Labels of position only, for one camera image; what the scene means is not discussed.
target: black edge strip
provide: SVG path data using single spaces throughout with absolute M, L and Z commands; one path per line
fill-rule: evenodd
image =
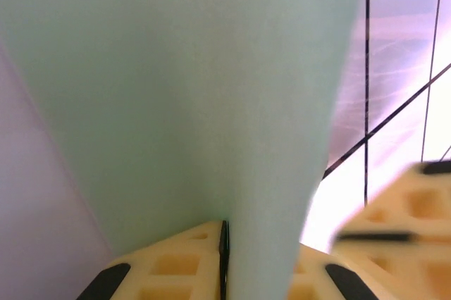
M 369 141 L 380 129 L 388 124 L 394 117 L 396 117 L 406 106 L 408 106 L 415 98 L 417 98 L 420 94 L 425 92 L 436 80 L 442 77 L 449 69 L 451 68 L 451 63 L 448 64 L 441 70 L 434 78 L 426 83 L 423 87 L 421 87 L 417 92 L 415 92 L 408 100 L 406 100 L 403 104 L 401 104 L 396 110 L 394 110 L 386 119 L 380 122 L 377 126 L 375 126 L 372 131 L 368 133 L 367 136 L 360 139 L 351 149 L 349 149 L 345 154 L 343 154 L 338 160 L 336 160 L 331 166 L 327 168 L 324 172 L 323 179 L 330 175 L 333 171 L 335 171 L 346 159 L 348 159 L 355 151 L 357 151 L 365 142 Z
M 369 130 L 369 15 L 370 0 L 365 1 L 365 133 Z M 365 141 L 364 205 L 368 203 L 368 140 Z
M 340 233 L 334 242 L 397 242 L 409 244 L 414 242 L 416 235 L 413 232 L 348 232 Z
M 443 175 L 451 173 L 451 161 L 429 161 L 421 168 L 424 175 Z
M 129 270 L 128 263 L 119 263 L 101 271 L 77 300 L 110 300 Z
M 443 159 L 445 159 L 446 155 L 448 154 L 448 152 L 450 152 L 451 150 L 451 145 L 450 147 L 448 147 L 448 150 L 446 150 L 446 152 L 443 154 L 442 158 L 440 158 L 440 161 L 443 161 Z
M 335 263 L 329 263 L 324 269 L 345 300 L 379 300 L 355 272 Z
M 227 295 L 227 272 L 228 272 L 228 258 L 230 255 L 229 247 L 229 229 L 228 221 L 224 220 L 221 226 L 221 236 L 219 239 L 219 286 L 221 300 L 226 300 Z
M 438 26 L 438 14 L 440 12 L 440 0 L 437 0 L 437 9 L 435 10 L 435 25 L 434 25 L 434 35 L 432 40 L 432 54 L 431 54 L 431 67 L 429 69 L 429 81 L 432 79 L 432 70 L 434 65 L 434 54 L 435 54 L 435 41 L 437 40 L 437 26 Z M 429 99 L 431 97 L 431 87 L 428 88 L 428 98 L 426 102 L 426 114 L 424 116 L 424 129 L 423 129 L 423 144 L 421 145 L 421 161 L 424 157 L 424 145 L 426 143 L 426 127 L 428 124 L 428 112 L 429 112 Z

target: mint green board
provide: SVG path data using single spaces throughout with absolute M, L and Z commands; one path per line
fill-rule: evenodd
M 357 0 L 0 0 L 0 36 L 117 254 L 230 218 L 280 299 Z

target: light green panel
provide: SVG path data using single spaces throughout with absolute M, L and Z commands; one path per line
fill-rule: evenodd
M 357 0 L 0 0 L 0 35 L 118 253 L 230 218 L 282 299 Z

